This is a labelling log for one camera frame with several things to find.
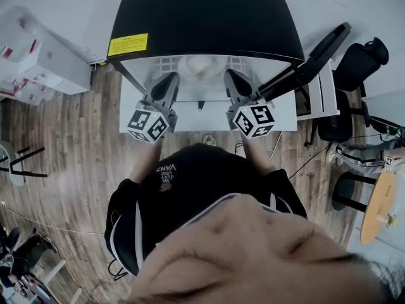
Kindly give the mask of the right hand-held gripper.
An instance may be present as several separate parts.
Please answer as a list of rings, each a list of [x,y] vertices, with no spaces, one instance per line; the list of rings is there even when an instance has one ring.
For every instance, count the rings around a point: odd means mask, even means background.
[[[275,125],[274,102],[260,99],[258,85],[236,70],[225,71],[224,83],[230,98],[226,112],[230,130],[238,130],[246,139],[268,135]]]

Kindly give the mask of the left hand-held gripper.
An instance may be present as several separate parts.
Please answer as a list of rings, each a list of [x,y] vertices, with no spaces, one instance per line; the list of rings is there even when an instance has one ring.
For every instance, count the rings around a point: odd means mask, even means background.
[[[134,139],[156,144],[165,132],[174,131],[178,117],[170,108],[176,101],[179,85],[177,72],[165,73],[149,84],[127,124],[127,132]]]

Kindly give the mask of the white round plate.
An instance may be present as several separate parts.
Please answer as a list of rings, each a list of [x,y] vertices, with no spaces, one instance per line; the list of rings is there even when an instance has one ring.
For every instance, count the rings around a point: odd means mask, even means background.
[[[227,57],[226,56],[221,56],[221,55],[208,55],[208,56],[212,56],[215,58],[215,69],[213,70],[213,72],[211,73],[211,75],[209,75],[208,77],[203,77],[203,78],[196,78],[195,76],[193,76],[186,65],[187,60],[191,57],[191,56],[195,56],[195,55],[185,55],[183,57],[181,57],[179,63],[178,63],[178,72],[179,74],[190,81],[202,81],[202,80],[208,80],[211,79],[213,77],[215,77],[216,75],[218,75],[221,71],[224,70],[224,68],[227,65]]]

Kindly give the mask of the black mini fridge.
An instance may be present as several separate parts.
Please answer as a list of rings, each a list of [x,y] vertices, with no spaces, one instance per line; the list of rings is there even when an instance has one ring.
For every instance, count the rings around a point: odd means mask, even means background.
[[[261,84],[271,101],[310,83],[351,31],[342,23],[304,56],[285,0],[121,0],[107,60],[211,54],[284,61],[281,74]]]

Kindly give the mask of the person's left forearm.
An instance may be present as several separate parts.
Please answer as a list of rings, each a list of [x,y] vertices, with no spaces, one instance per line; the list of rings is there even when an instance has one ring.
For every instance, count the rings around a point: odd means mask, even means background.
[[[155,144],[142,142],[138,148],[137,159],[130,172],[129,179],[140,184],[160,161],[164,138],[161,137]]]

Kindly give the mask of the person's right forearm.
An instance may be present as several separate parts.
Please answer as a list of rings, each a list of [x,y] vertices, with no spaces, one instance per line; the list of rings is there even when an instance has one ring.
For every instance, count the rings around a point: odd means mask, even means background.
[[[246,159],[261,175],[265,176],[277,170],[260,138],[246,139],[243,137],[242,144]]]

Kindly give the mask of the person's black shirt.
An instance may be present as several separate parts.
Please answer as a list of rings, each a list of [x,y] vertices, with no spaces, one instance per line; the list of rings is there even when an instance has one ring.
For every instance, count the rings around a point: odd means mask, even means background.
[[[241,156],[194,144],[154,165],[141,183],[121,181],[108,205],[106,246],[135,276],[165,237],[235,194],[249,194],[278,212],[307,216],[285,170],[261,174]]]

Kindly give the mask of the white water dispenser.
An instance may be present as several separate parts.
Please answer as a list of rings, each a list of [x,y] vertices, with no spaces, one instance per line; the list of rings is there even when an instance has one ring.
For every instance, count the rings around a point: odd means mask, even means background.
[[[90,90],[92,68],[53,36],[45,34],[20,63],[22,77],[67,95]]]

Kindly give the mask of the black office chair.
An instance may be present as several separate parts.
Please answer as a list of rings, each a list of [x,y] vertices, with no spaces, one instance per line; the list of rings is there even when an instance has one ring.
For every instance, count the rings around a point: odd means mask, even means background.
[[[305,142],[305,147],[313,144],[316,134],[326,142],[347,141],[353,134],[353,115],[363,117],[365,127],[370,126],[371,119],[366,103],[363,101],[361,108],[351,108],[347,93],[363,88],[364,81],[388,62],[389,51],[377,37],[364,45],[354,43],[348,48],[333,72],[337,109],[340,113],[313,119],[311,137]]]

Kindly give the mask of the clear boxes with red clips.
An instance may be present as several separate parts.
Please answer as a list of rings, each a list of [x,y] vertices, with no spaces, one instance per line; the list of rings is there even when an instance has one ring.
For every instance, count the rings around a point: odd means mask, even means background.
[[[42,101],[50,101],[54,94],[55,90],[21,76],[0,79],[0,98],[38,106]]]

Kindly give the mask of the black round stool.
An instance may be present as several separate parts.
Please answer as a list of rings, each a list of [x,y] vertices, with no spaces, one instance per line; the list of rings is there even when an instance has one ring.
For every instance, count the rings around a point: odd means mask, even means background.
[[[367,205],[353,200],[355,183],[375,185],[377,180],[371,177],[357,175],[352,172],[344,172],[336,182],[332,193],[332,208],[341,211],[346,207],[353,208],[359,212],[365,212]]]

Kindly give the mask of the grey chair with black legs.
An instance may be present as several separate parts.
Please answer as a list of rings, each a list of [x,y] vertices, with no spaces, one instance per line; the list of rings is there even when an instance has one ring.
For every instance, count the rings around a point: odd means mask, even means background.
[[[47,174],[30,172],[24,169],[24,160],[45,151],[45,147],[41,147],[35,151],[26,153],[29,149],[27,147],[15,151],[10,143],[0,141],[0,156],[2,156],[0,158],[0,172],[7,172],[11,183],[16,187],[22,187],[25,184],[26,177],[47,177]]]

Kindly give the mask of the round wooden table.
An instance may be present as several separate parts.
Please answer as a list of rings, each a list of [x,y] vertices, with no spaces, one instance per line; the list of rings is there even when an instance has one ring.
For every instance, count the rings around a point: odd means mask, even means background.
[[[393,172],[380,174],[370,196],[360,230],[360,241],[370,244],[385,226],[377,220],[379,215],[390,213],[394,204],[397,189],[397,177]]]

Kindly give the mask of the small flower vase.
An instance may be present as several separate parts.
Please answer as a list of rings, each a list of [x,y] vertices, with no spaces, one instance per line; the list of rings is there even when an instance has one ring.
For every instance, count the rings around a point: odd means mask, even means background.
[[[396,214],[386,214],[385,216],[379,215],[377,220],[384,224],[386,228],[393,227],[396,225],[397,222],[397,215]]]

